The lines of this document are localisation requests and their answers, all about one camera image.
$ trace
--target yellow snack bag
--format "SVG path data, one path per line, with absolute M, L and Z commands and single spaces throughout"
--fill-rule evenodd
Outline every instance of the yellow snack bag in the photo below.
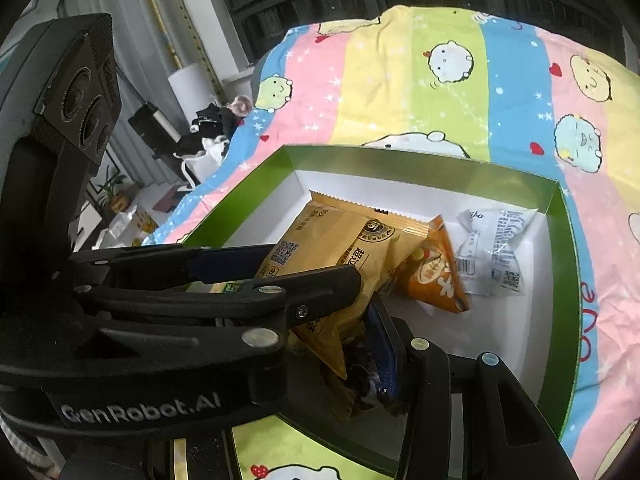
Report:
M 296 327 L 294 332 L 337 375 L 346 379 L 341 341 L 357 330 L 373 292 L 391 277 L 402 261 L 424 240 L 429 226 L 394 213 L 381 213 L 372 208 L 345 202 L 312 192 L 316 203 L 369 216 L 357 238 L 338 264 L 355 266 L 362 276 L 362 290 L 349 307 L 319 321 Z
M 469 302 L 442 216 L 436 216 L 429 225 L 426 240 L 394 273 L 395 290 L 455 314 L 465 312 Z
M 366 222 L 355 212 L 309 202 L 265 258 L 256 278 L 334 266 Z

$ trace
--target white wall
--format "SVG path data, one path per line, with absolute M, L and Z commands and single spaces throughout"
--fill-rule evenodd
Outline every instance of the white wall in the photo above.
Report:
M 250 95 L 253 73 L 224 0 L 184 0 L 228 97 Z

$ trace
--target cartoon face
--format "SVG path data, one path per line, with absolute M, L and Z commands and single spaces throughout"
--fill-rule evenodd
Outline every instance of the cartoon face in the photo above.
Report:
M 489 20 L 495 20 L 497 17 L 492 14 L 487 14 L 486 12 L 478 12 L 473 15 L 473 19 L 475 22 L 482 23 L 485 25 Z
M 596 173 L 602 164 L 600 132 L 580 116 L 565 115 L 556 125 L 556 153 L 576 168 Z
M 589 99 L 598 102 L 611 99 L 611 79 L 599 66 L 582 56 L 572 56 L 571 70 L 580 92 Z
M 631 234 L 640 244 L 640 214 L 633 213 L 629 216 L 629 228 L 631 229 Z
M 334 36 L 342 32 L 353 32 L 361 27 L 370 27 L 371 25 L 379 25 L 380 18 L 375 20 L 338 20 L 336 22 L 324 22 L 318 26 L 318 34 L 320 36 Z
M 291 101 L 293 81 L 275 74 L 260 83 L 255 107 L 273 114 Z
M 463 150 L 458 144 L 446 140 L 445 134 L 442 132 L 431 132 L 428 135 L 422 133 L 388 135 L 386 137 L 382 137 L 380 140 L 368 142 L 365 146 L 468 158 L 465 150 Z
M 429 68 L 441 83 L 464 81 L 474 69 L 471 52 L 455 41 L 436 45 L 424 55 L 429 58 Z
M 303 465 L 286 465 L 270 471 L 265 466 L 253 466 L 251 470 L 259 479 L 266 480 L 340 480 L 338 471 L 328 466 L 316 470 Z

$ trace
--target orange snack bag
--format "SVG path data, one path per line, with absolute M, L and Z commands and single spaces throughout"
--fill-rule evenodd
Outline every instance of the orange snack bag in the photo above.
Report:
M 442 216 L 429 226 L 427 238 L 394 273 L 395 290 L 454 314 L 469 310 Z

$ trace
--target qr code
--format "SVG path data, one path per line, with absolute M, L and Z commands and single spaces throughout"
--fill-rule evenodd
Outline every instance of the qr code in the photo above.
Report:
M 273 251 L 270 260 L 277 264 L 284 265 L 287 263 L 289 257 L 296 251 L 298 244 L 293 242 L 281 241 L 276 250 Z
M 476 273 L 476 260 L 474 258 L 456 258 L 456 269 L 460 274 L 473 276 Z
M 512 290 L 518 290 L 519 284 L 520 284 L 519 272 L 509 272 L 508 270 L 504 271 L 504 286 Z

